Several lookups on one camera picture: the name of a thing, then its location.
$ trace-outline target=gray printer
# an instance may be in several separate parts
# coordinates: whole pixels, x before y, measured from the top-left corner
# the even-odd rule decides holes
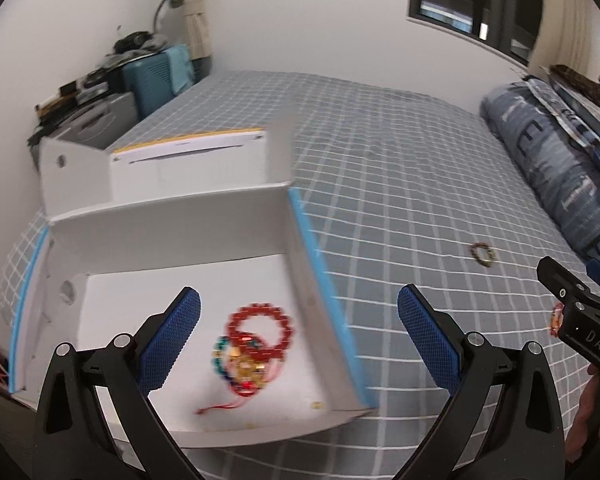
[[[68,116],[48,135],[104,150],[138,124],[138,110],[131,92],[112,94],[85,105]],[[40,144],[30,146],[33,162],[38,170]]]

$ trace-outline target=red string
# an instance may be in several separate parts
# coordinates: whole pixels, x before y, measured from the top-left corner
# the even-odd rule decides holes
[[[274,380],[280,375],[280,371],[282,370],[282,363],[280,361],[276,361],[276,365],[272,366],[271,368],[273,368],[273,371],[270,371],[267,374],[267,383],[270,383],[272,380]]]
[[[209,410],[232,410],[234,408],[240,408],[245,402],[247,402],[247,399],[241,397],[230,404],[216,404],[215,406],[209,406],[208,408],[200,408],[196,411],[196,415],[204,415]]]

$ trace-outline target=blue tape edge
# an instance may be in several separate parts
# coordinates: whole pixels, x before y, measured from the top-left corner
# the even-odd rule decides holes
[[[38,257],[40,256],[40,250],[42,244],[45,241],[46,235],[48,234],[49,226],[43,227],[42,231],[38,236],[36,247],[33,250],[33,256],[27,270],[24,273],[24,280],[20,285],[20,293],[18,298],[18,304],[16,305],[16,312],[13,318],[13,328],[11,329],[11,343],[9,346],[9,393],[15,393],[15,361],[16,361],[16,350],[18,349],[18,333],[20,332],[20,321],[22,320],[22,309],[24,307],[24,300],[27,297],[27,291],[29,290],[29,283],[31,281],[31,275],[33,269],[36,266]]]
[[[289,200],[293,209],[294,215],[296,216],[296,223],[300,229],[300,235],[304,242],[304,248],[306,249],[309,257],[309,263],[311,264],[314,275],[318,282],[318,290],[322,296],[322,302],[327,309],[329,318],[331,319],[331,325],[335,332],[336,338],[340,343],[340,347],[344,352],[344,356],[347,362],[347,368],[349,369],[349,375],[352,379],[353,385],[356,389],[356,395],[358,396],[359,402],[368,407],[373,407],[374,402],[371,399],[369,391],[366,389],[365,375],[360,364],[360,360],[357,358],[358,353],[356,352],[356,343],[353,339],[349,327],[347,326],[346,319],[342,313],[339,301],[336,299],[336,290],[327,274],[327,266],[322,259],[322,254],[318,249],[314,234],[311,231],[309,220],[304,214],[302,209],[302,201],[300,199],[300,192],[295,187],[289,188]]]

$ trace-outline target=blue gripper pad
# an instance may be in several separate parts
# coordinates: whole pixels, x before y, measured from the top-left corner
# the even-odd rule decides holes
[[[445,314],[419,296],[404,286],[398,295],[398,316],[436,385],[453,396],[460,387],[461,356],[434,318]]]
[[[137,382],[144,396],[162,387],[200,319],[200,295],[192,288],[183,293],[171,304],[166,319],[139,356]]]

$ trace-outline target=yellow stripe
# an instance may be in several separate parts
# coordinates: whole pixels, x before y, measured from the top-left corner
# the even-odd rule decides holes
[[[213,137],[216,135],[224,135],[224,134],[248,134],[255,132],[262,132],[264,128],[250,128],[248,130],[219,130],[217,132],[200,132],[198,134],[185,134],[182,136],[169,137],[168,139],[160,139],[160,140],[151,140],[149,142],[141,142],[139,144],[133,144],[131,146],[126,146],[125,148],[118,148],[114,150],[113,153],[122,153],[128,152],[129,150],[136,150],[138,148],[145,148],[147,146],[155,146],[156,144],[165,144],[167,142],[173,142],[174,140],[187,140],[192,139],[193,137]]]

